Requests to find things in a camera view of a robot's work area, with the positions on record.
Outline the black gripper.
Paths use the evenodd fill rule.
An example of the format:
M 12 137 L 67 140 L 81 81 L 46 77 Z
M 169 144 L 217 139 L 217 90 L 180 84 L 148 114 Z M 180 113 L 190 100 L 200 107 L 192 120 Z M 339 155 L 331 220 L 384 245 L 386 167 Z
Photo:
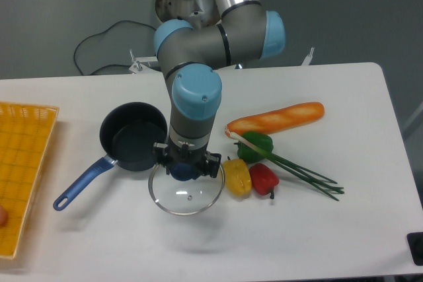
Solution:
M 155 142 L 153 144 L 153 155 L 157 164 L 166 166 L 168 169 L 180 163 L 187 164 L 202 172 L 202 176 L 211 178 L 217 177 L 221 164 L 221 154 L 206 151 L 206 146 L 192 149 L 191 147 L 184 148 Z

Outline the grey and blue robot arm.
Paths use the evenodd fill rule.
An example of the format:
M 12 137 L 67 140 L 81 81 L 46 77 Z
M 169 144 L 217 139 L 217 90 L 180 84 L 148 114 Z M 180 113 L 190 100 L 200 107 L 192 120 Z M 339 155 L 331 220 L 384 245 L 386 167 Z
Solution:
M 157 162 L 179 181 L 216 177 L 221 157 L 208 152 L 222 84 L 217 70 L 278 55 L 286 43 L 280 15 L 260 0 L 212 0 L 218 18 L 196 28 L 173 17 L 154 35 L 158 59 L 171 100 L 169 138 L 155 147 Z

